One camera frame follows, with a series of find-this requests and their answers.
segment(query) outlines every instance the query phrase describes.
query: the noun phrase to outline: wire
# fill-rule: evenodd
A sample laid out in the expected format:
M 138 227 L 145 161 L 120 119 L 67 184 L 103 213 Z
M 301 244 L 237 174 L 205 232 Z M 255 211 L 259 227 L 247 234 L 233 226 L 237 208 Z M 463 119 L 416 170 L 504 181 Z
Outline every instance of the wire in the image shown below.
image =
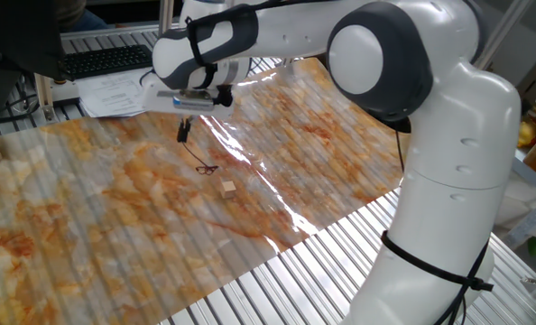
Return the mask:
M 13 105 L 17 105 L 21 102 L 23 102 L 24 100 L 27 100 L 29 98 L 34 98 L 36 97 L 37 95 L 33 94 L 33 95 L 29 95 L 27 97 L 24 97 L 22 99 L 18 99 L 16 100 L 15 102 L 9 104 L 9 105 L 6 105 L 3 109 L 6 109 L 6 108 L 10 108 L 12 107 Z M 28 116 L 30 116 L 31 114 L 33 114 L 36 110 L 38 110 L 38 108 L 40 107 L 39 103 L 38 104 L 35 104 L 32 108 L 28 108 L 28 110 L 25 111 L 25 113 L 22 113 L 20 115 L 16 115 L 16 116 L 7 116 L 7 117 L 0 117 L 0 124 L 1 123 L 6 123 L 6 122 L 13 122 L 13 121 L 17 121 L 17 120 L 20 120 L 22 118 L 26 118 Z
M 188 146 L 186 146 L 185 143 L 182 143 L 184 145 L 184 148 L 186 148 L 186 150 L 188 150 L 189 154 L 191 154 L 194 158 L 196 158 L 201 164 L 203 164 L 203 166 L 199 166 L 199 167 L 196 167 L 196 171 L 199 172 L 200 174 L 202 175 L 211 175 L 212 173 L 214 173 L 217 169 L 217 166 L 208 166 L 206 165 L 205 162 L 202 162 L 201 159 L 198 158 L 198 156 L 196 154 L 194 154 L 189 148 Z
M 401 150 L 401 137 L 398 136 L 398 131 L 394 131 L 396 133 L 396 146 L 398 147 L 398 158 L 401 160 L 401 169 L 402 172 L 404 172 L 404 160 L 402 158 L 402 150 Z
M 155 70 L 154 70 L 154 69 L 151 69 L 151 70 L 149 70 L 148 72 L 144 73 L 144 74 L 140 77 L 140 86 L 143 87 L 143 85 L 142 85 L 142 80 L 145 78 L 145 76 L 149 75 L 150 73 L 155 73 Z
M 465 325 L 465 320 L 467 319 L 467 300 L 463 296 L 463 320 L 460 321 L 460 325 Z

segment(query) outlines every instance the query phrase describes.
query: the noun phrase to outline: keyboard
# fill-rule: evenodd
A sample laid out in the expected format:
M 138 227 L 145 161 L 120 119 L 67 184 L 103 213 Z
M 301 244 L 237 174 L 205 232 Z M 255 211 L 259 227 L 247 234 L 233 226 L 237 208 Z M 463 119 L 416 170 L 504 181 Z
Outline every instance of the keyboard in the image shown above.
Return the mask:
M 152 66 L 152 52 L 145 45 L 68 54 L 65 66 L 75 79 L 101 76 Z

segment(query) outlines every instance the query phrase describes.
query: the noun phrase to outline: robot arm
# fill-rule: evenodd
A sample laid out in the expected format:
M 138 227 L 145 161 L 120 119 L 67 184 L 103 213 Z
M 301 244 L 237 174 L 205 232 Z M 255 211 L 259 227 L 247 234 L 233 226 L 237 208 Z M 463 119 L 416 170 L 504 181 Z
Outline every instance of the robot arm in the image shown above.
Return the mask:
M 326 52 L 344 96 L 384 122 L 411 120 L 401 198 L 387 236 L 425 263 L 469 274 L 504 194 L 520 116 L 514 87 L 470 64 L 483 44 L 474 6 L 468 0 L 259 5 L 187 1 L 182 16 L 192 10 L 193 20 L 157 41 L 157 77 L 150 82 L 159 90 L 147 96 L 171 91 L 177 106 L 179 91 L 200 89 L 190 92 L 200 106 L 175 112 L 208 114 L 222 107 L 214 98 L 227 84 L 245 78 L 249 57 Z M 493 264 L 487 253 L 476 276 L 488 279 Z M 383 246 L 343 324 L 434 324 L 460 288 Z M 467 304 L 476 297 L 468 290 Z

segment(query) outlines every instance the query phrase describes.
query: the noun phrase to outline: computer monitor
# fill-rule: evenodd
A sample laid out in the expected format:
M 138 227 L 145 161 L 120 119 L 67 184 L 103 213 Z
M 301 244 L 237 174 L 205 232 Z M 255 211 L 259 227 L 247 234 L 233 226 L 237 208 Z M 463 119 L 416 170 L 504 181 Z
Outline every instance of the computer monitor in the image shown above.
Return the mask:
M 53 0 L 0 0 L 0 53 L 0 101 L 2 94 L 9 94 L 17 71 L 71 79 L 63 68 L 65 53 Z

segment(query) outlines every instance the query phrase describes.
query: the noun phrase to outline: black cable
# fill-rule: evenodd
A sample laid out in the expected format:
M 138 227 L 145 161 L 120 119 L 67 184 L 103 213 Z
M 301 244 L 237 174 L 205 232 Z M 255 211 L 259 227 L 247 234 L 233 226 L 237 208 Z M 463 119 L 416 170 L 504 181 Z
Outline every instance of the black cable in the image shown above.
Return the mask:
M 32 97 L 35 97 L 36 95 L 30 95 L 26 98 L 23 98 L 23 99 L 20 99 L 20 100 L 16 100 L 14 102 L 14 104 L 10 104 L 6 107 L 11 107 L 15 104 L 18 104 L 18 103 L 21 103 L 22 101 L 24 100 L 27 100 L 27 98 L 32 98 Z M 26 118 L 26 117 L 29 117 L 31 114 L 33 114 L 36 110 L 38 110 L 38 108 L 40 107 L 40 104 L 37 103 L 35 104 L 31 109 L 28 109 L 27 111 L 25 111 L 25 113 L 22 113 L 20 115 L 17 115 L 17 116 L 8 116 L 8 117 L 0 117 L 0 124 L 1 123 L 6 123 L 6 122 L 13 122 L 13 121 L 17 121 L 19 119 L 22 119 L 22 118 Z
M 151 69 L 149 70 L 148 72 L 144 73 L 141 77 L 140 77 L 140 86 L 143 87 L 142 85 L 142 80 L 145 78 L 145 76 L 149 75 L 150 73 L 155 73 L 156 71 L 154 69 Z
M 402 172 L 404 172 L 404 160 L 402 158 L 402 150 L 401 150 L 401 137 L 398 136 L 398 131 L 394 131 L 396 133 L 396 146 L 398 147 L 398 158 L 401 160 L 401 169 Z
M 7 104 L 7 105 L 5 105 L 1 110 L 3 111 L 4 109 L 11 108 L 11 107 L 13 107 L 13 106 L 15 106 L 15 105 L 17 105 L 17 104 L 23 102 L 24 100 L 27 100 L 27 99 L 29 99 L 29 98 L 34 98 L 34 97 L 36 97 L 36 96 L 37 96 L 37 94 L 32 94 L 32 95 L 23 97 L 23 98 L 21 98 L 21 99 L 17 99 L 17 100 L 15 100 L 15 102 L 12 102 L 11 104 Z
M 465 320 L 467 320 L 467 300 L 463 296 L 463 319 L 460 321 L 460 325 L 465 325 Z

